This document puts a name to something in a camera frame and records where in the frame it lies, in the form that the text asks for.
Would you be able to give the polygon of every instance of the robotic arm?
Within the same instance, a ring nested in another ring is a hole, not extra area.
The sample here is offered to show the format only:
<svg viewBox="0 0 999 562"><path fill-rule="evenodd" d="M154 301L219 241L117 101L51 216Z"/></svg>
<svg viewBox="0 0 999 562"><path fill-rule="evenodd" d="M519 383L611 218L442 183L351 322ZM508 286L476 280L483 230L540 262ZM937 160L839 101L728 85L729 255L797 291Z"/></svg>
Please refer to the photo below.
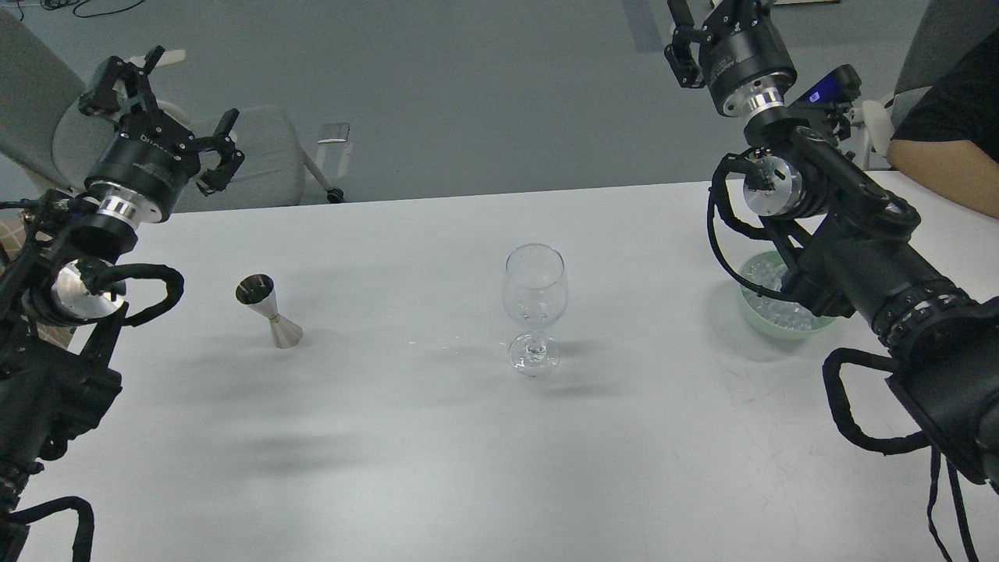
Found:
<svg viewBox="0 0 999 562"><path fill-rule="evenodd" d="M932 445L971 482L999 482L999 298L975 302L909 246L920 222L916 210L835 147L845 137L823 123L839 119L809 118L823 83L785 104L796 72L770 24L772 2L722 0L699 29L685 0L667 4L676 29L665 56L677 81L706 86L719 114L741 117L750 146L726 155L712 177L708 235L719 262L759 294L798 302L816 315L859 311L867 320L890 358L841 349L823 368L834 421L852 443L884 454ZM698 61L692 43L699 44ZM839 102L857 97L853 77L846 71L834 80L847 94L825 108L832 117ZM762 227L735 217L729 173L745 176L743 195ZM780 291L754 285L725 263L715 210L733 230L776 246L788 269ZM821 214L811 233L795 222ZM844 363L890 372L888 386L921 431L894 439L864 435L839 378Z"/></svg>
<svg viewBox="0 0 999 562"><path fill-rule="evenodd" d="M199 153L221 156L218 167L197 178L206 195L225 189L244 159L229 136L236 109L213 135L196 138L158 107L149 74L163 52L150 51L141 67L109 58L80 96L82 113L118 117L115 136L85 180L86 193L49 191L7 205L22 208L26 240L0 277L0 562L17 560L30 523L63 509L80 513L73 559L89 560L93 512L85 501L62 498L14 510L28 478L43 469L38 459L62 457L121 392L121 374L108 365L122 327L144 324L180 301L184 278L176 270L116 265L135 247L140 224L169 218L201 172ZM126 279L161 280L167 296L126 317ZM42 340L38 322L95 327L77 355Z"/></svg>

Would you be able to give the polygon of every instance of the black shirt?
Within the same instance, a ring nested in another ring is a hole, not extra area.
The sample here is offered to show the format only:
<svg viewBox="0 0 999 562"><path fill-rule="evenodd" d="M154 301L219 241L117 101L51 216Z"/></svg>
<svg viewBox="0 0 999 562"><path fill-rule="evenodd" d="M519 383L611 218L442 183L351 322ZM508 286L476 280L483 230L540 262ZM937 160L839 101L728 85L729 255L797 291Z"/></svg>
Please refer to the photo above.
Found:
<svg viewBox="0 0 999 562"><path fill-rule="evenodd" d="M999 162L999 30L933 83L892 138L970 140Z"/></svg>

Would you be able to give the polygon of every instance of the bar jigger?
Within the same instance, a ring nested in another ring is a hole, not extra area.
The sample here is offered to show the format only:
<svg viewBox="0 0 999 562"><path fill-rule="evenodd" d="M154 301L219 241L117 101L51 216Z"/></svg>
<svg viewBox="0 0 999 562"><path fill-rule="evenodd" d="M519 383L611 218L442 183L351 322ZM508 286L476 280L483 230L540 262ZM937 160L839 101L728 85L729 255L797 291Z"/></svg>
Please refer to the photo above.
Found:
<svg viewBox="0 0 999 562"><path fill-rule="evenodd" d="M274 291L274 280L267 275L258 273L240 281L236 300L271 321L274 345L288 349L302 340L302 326L278 314L278 294Z"/></svg>

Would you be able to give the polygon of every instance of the gray chair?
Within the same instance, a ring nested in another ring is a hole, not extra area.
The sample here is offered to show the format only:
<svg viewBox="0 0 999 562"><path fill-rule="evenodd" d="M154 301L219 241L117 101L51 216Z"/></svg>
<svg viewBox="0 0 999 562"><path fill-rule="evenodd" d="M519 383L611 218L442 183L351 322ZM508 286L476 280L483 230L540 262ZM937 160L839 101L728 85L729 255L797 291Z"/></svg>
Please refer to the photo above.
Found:
<svg viewBox="0 0 999 562"><path fill-rule="evenodd" d="M79 112L83 80L7 10L0 10L0 53L0 152L18 163L40 191L80 193L112 138L113 125ZM217 121L194 123L191 129L207 135ZM205 197L191 182L175 212L298 205L307 168L321 187L334 189L303 151L281 108L241 110L233 135L246 160L226 191ZM203 162L207 169L217 160L207 155Z"/></svg>
<svg viewBox="0 0 999 562"><path fill-rule="evenodd" d="M999 0L930 0L909 44L892 95L861 104L860 166L884 156L895 128L938 78L999 27Z"/></svg>

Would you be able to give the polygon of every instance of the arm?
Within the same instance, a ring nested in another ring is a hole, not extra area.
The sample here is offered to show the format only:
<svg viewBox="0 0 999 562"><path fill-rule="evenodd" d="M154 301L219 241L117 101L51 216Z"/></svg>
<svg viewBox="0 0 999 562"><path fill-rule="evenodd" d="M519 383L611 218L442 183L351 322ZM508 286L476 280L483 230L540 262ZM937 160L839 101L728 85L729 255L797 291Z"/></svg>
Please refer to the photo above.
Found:
<svg viewBox="0 0 999 562"><path fill-rule="evenodd" d="M942 197L999 218L999 163L969 140L896 139L888 163Z"/></svg>

